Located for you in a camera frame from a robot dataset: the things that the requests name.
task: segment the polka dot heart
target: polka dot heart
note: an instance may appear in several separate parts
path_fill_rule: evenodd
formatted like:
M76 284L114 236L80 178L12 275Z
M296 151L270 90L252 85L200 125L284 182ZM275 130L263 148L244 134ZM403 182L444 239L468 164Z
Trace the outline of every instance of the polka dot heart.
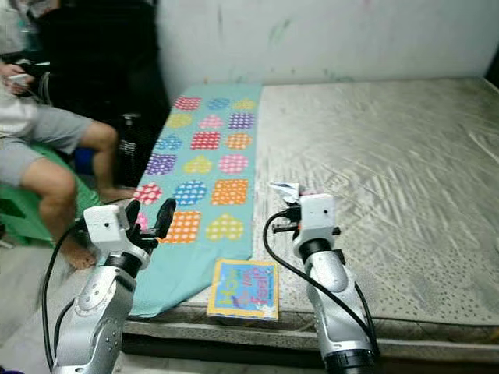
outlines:
M192 115L175 113L173 115L170 115L170 117L168 118L166 127L169 127L171 129L180 129L181 127L190 125L191 123L193 123Z
M144 215L144 213L140 212L137 215L137 221L135 223L139 224L140 230L147 229L147 217Z
M246 179L218 180L211 194L211 205L242 205L246 202Z
M186 162L182 168L187 174L208 174L211 171L211 161L204 156L198 156Z
M255 116L251 113L234 113L231 115L228 127L230 129L251 129L255 122Z
M156 142L155 150L178 150L182 147L182 140L175 135L160 138Z
M181 96L175 102L175 108L181 111L195 111L200 106L200 97Z
M242 154L228 154L218 162L218 168L226 174L238 174L247 168L249 161Z
M177 187L173 197L179 205L194 205L204 198L206 192L206 185L201 181L188 181Z
M200 226L200 212L175 212L168 234L160 243L186 244L196 241Z
M196 132L193 142L190 144L191 150L216 150L220 144L219 132Z
M232 107L238 111L251 111L257 103L250 99L243 99L235 103Z
M242 237L244 227L242 222L230 214L222 214L218 219L211 222L206 230L207 238L210 240L220 240L227 238L238 240Z
M219 129L224 125L224 122L217 115L208 115L200 122L202 129Z
M212 111L217 111L227 108L230 102L231 101L229 99L226 99L224 97L217 97L215 99L211 99L210 101L208 101L207 107Z
M155 201L161 198L163 192L154 182L151 182L147 185L143 185L141 187L137 187L135 192L133 193L133 199L139 200L144 205L151 205Z
M165 175L172 172L177 156L174 154L153 153L146 167L148 175Z
M252 142L253 139L248 134L233 134L227 136L225 145L231 150L245 150Z

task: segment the hand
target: hand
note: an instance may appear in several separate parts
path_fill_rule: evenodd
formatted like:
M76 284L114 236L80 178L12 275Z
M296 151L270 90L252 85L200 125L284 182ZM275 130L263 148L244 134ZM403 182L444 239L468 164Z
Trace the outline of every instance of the hand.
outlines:
M18 65L8 64L0 66L0 75L4 77L4 84L7 89L15 95L24 94L28 90L28 86L34 81L32 76L27 76L25 79L26 86L21 86L9 79L10 76L24 74L24 69Z

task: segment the bare foot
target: bare foot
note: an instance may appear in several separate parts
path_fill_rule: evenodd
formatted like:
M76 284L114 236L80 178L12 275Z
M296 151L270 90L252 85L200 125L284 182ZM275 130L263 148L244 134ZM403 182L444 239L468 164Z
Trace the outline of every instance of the bare foot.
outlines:
M102 189L99 195L104 203L115 200L132 199L135 189Z
M95 265L95 257L88 249L80 247L79 245L66 245L62 247L61 253L68 261L69 265L77 270L86 269Z

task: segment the colorful book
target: colorful book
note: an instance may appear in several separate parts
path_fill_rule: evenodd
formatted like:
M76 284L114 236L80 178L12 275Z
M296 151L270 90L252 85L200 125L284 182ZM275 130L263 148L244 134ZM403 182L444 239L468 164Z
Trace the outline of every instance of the colorful book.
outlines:
M279 281L276 263L220 259L215 264L209 316L277 320Z

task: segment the green chair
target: green chair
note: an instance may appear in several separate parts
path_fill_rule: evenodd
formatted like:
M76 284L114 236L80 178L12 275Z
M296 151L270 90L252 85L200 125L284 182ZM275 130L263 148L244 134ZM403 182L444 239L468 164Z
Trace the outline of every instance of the green chair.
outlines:
M45 146L34 145L34 150L46 158L71 170L53 150ZM95 191L90 190L78 176L76 178L77 199L76 217L81 217L83 211L101 203ZM31 238L50 242L54 245L50 232L44 226L38 214L40 198L29 191L0 185L0 222L5 225L7 233L23 244L29 243Z

